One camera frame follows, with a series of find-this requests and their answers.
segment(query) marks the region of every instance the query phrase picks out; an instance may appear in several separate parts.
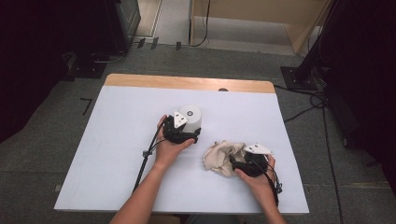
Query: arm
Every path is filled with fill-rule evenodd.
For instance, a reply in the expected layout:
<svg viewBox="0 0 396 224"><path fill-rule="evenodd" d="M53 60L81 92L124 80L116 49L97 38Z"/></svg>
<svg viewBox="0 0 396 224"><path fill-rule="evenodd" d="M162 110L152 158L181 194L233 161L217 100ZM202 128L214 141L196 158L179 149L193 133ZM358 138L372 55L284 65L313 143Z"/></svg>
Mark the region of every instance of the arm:
<svg viewBox="0 0 396 224"><path fill-rule="evenodd" d="M158 125L164 119L166 119L166 116L161 118ZM162 136L163 129L160 130L157 141ZM161 141L156 148L156 158L151 170L110 223L147 223L165 172L176 160L177 155L183 149L192 145L193 142L193 139L189 139L180 145L175 145L167 140Z"/></svg>
<svg viewBox="0 0 396 224"><path fill-rule="evenodd" d="M275 168L275 159L268 156L268 160L269 164ZM235 172L250 187L251 192L262 207L268 223L286 223L276 207L274 194L268 179L264 175L250 177L239 169L235 169ZM267 171L267 174L275 183L274 172Z"/></svg>

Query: crumpled cloth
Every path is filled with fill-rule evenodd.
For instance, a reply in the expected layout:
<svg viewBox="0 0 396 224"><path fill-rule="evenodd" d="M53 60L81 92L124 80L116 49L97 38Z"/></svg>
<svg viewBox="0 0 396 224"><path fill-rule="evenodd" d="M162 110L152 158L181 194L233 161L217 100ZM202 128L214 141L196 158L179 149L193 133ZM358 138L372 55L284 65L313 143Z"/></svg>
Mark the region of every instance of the crumpled cloth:
<svg viewBox="0 0 396 224"><path fill-rule="evenodd" d="M206 170L213 170L225 176L235 175L230 163L230 155L237 161L245 161L245 143L230 143L223 140L210 147L204 155Z"/></svg>

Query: floor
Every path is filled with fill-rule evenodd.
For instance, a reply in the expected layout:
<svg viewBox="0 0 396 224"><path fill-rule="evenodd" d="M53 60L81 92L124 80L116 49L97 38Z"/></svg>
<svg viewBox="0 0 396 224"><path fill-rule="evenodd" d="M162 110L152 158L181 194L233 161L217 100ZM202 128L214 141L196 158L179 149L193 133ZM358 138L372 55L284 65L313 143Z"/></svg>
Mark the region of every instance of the floor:
<svg viewBox="0 0 396 224"><path fill-rule="evenodd" d="M157 12L157 8L151 7L153 1L156 0L139 2L139 6L143 5L144 9L141 10L142 18L147 15L153 18L156 16L154 12ZM136 35L136 40L146 38L150 42L152 38L158 37L159 44L175 45L181 42L182 45L188 45L190 43L189 8L190 1L163 0L152 36L140 35L140 30L147 27L144 22L140 25L143 28L140 26L138 28L139 34ZM194 44L198 44L205 36L205 18L196 17L195 24ZM295 55L283 24L209 18L207 27L206 41L199 48ZM309 43L305 43L299 55L306 55L309 47L318 37L318 30L319 27L315 29Z"/></svg>
<svg viewBox="0 0 396 224"><path fill-rule="evenodd" d="M138 0L140 17L136 36L153 37L163 0Z"/></svg>
<svg viewBox="0 0 396 224"><path fill-rule="evenodd" d="M159 43L188 43L186 2L163 0L155 29ZM165 13L172 9L179 12L180 18ZM266 26L282 34L275 24ZM282 38L277 41L273 37L274 42L259 43L250 50L241 47L250 46L249 42L236 41L231 46L224 41L222 47L213 36L201 48L183 46L176 50L175 46L160 45L151 49L150 44L143 48L133 45L125 57L106 66L101 79L61 81L25 128L0 144L0 223L100 224L108 223L114 216L114 213L53 210L59 187L108 74L267 80L284 86L279 67L298 66L304 57L294 55ZM284 119L310 107L309 97L305 95L281 89L276 89L276 95ZM86 114L87 101L81 98L92 99ZM307 215L285 215L289 223L395 223L395 195L380 165L368 166L374 161L370 155L343 147L343 135L330 108L311 110L285 126L310 209ZM265 223L261 215L245 216L245 219L247 224Z"/></svg>

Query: white board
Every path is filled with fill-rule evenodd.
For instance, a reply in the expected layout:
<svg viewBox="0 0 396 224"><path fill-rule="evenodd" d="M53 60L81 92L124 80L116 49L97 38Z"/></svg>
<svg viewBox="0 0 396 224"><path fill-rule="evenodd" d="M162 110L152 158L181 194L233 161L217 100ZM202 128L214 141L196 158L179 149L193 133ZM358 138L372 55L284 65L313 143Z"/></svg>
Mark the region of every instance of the white board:
<svg viewBox="0 0 396 224"><path fill-rule="evenodd" d="M261 143L275 152L283 183L279 210L308 213L299 170L274 93L188 91L104 86L55 204L65 211L118 211L131 195L156 125L183 105L202 110L197 144L184 150L163 179L154 212L261 213L246 184L204 167L215 142ZM146 175L155 154L148 158Z"/></svg>

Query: wooden table edge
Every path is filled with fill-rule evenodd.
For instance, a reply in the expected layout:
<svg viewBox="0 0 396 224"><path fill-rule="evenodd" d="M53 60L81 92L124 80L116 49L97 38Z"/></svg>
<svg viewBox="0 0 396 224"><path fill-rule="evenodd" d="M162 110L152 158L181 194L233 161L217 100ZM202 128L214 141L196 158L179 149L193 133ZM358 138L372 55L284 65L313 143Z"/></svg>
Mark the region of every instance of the wooden table edge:
<svg viewBox="0 0 396 224"><path fill-rule="evenodd" d="M109 74L105 86L146 87L182 90L275 93L270 81L222 79L209 77L169 77L135 74Z"/></svg>

